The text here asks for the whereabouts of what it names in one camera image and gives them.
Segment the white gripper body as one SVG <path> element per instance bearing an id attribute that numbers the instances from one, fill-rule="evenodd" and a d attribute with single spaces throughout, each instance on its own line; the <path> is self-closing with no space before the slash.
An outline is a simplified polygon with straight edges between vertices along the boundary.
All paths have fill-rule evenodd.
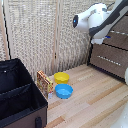
<path id="1" fill-rule="evenodd" d="M 92 38 L 91 39 L 91 44 L 99 44 L 99 45 L 101 45 L 103 43 L 104 39 L 105 38 L 100 38 L 100 39 Z"/>

